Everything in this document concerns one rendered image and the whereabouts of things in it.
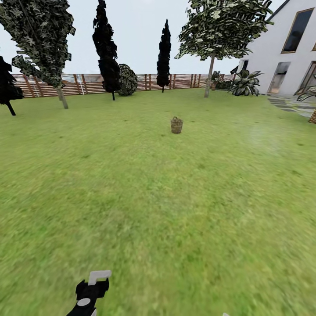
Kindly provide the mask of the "wicker basket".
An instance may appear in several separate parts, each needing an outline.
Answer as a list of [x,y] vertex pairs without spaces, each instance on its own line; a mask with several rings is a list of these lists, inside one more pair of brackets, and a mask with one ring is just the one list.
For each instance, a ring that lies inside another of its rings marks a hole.
[[181,133],[183,121],[177,117],[171,120],[172,133]]

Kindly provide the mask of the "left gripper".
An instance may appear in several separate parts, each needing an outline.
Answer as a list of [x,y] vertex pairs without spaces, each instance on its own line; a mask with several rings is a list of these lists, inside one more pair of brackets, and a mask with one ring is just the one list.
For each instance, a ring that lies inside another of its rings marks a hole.
[[98,281],[95,285],[88,286],[88,283],[85,283],[85,280],[82,280],[77,286],[75,293],[77,294],[77,300],[87,291],[92,291],[95,293],[96,298],[103,298],[105,291],[109,289],[109,280]]

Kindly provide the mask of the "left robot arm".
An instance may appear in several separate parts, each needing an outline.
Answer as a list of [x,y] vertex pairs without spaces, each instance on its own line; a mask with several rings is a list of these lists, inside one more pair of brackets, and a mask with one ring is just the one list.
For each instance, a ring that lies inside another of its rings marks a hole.
[[[105,291],[109,289],[108,277],[111,276],[110,270],[90,272],[89,282],[82,280],[77,286],[75,293],[78,302],[67,316],[96,316],[97,308],[94,308],[97,298],[103,298]],[[107,278],[106,281],[97,279]]]

